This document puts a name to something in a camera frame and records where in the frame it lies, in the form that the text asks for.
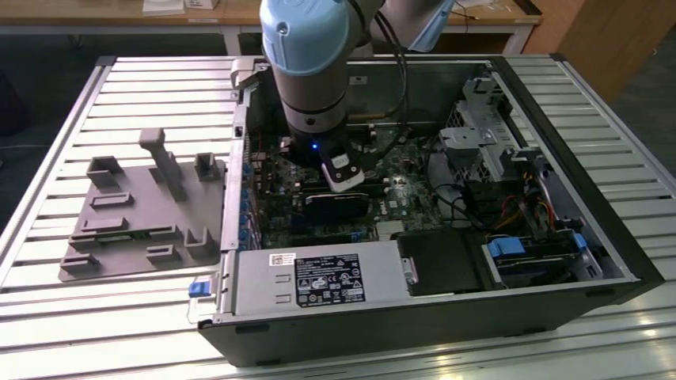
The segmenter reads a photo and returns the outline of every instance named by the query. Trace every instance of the table leg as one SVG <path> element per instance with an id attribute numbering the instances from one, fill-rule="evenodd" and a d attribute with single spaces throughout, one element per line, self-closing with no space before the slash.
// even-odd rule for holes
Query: table leg
<path id="1" fill-rule="evenodd" d="M 242 55 L 241 47 L 241 33 L 242 28 L 239 25 L 225 25 L 222 27 L 223 40 L 226 41 L 227 54 Z"/>
<path id="2" fill-rule="evenodd" d="M 529 42 L 529 37 L 531 37 L 533 27 L 534 25 L 521 25 L 517 27 L 517 31 L 513 33 L 510 40 L 507 41 L 503 54 L 514 55 L 523 52 Z"/>

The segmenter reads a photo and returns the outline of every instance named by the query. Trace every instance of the floor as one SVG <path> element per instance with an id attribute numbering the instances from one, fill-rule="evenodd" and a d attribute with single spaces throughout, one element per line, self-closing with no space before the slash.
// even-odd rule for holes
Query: floor
<path id="1" fill-rule="evenodd" d="M 49 146 L 102 55 L 223 55 L 219 36 L 0 36 L 0 70 L 27 104 L 33 125 L 0 137 L 0 228 L 10 220 Z M 671 173 L 676 174 L 676 29 L 611 104 Z"/>

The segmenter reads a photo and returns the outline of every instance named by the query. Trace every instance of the gray vertical post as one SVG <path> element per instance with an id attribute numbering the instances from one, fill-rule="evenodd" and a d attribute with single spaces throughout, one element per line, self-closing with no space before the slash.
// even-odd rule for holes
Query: gray vertical post
<path id="1" fill-rule="evenodd" d="M 181 167 L 166 149 L 166 132 L 162 128 L 147 128 L 141 131 L 139 145 L 150 151 L 158 170 L 166 179 L 171 196 L 177 202 L 187 199 L 186 189 L 181 182 Z"/>

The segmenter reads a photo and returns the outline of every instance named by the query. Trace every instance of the power supply label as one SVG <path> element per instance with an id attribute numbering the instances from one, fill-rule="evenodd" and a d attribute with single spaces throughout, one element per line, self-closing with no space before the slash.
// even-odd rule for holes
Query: power supply label
<path id="1" fill-rule="evenodd" d="M 297 259 L 297 304 L 301 307 L 365 302 L 367 292 L 357 253 Z"/>

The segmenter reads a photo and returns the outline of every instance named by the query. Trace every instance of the white label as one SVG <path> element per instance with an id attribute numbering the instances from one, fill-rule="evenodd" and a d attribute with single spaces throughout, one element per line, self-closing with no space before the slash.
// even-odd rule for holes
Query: white label
<path id="1" fill-rule="evenodd" d="M 271 255 L 271 267 L 281 265 L 294 265 L 297 253 L 274 253 Z"/>
<path id="2" fill-rule="evenodd" d="M 218 18 L 190 18 L 189 22 L 201 22 L 205 24 L 215 24 L 217 22 L 219 22 L 219 19 Z"/>
<path id="3" fill-rule="evenodd" d="M 334 157 L 331 159 L 331 161 L 334 162 L 334 167 L 337 169 L 341 169 L 343 168 L 345 166 L 349 166 L 349 163 L 350 163 L 350 158 L 349 158 L 349 155 L 347 154 L 342 154 L 339 155 L 338 157 Z"/>

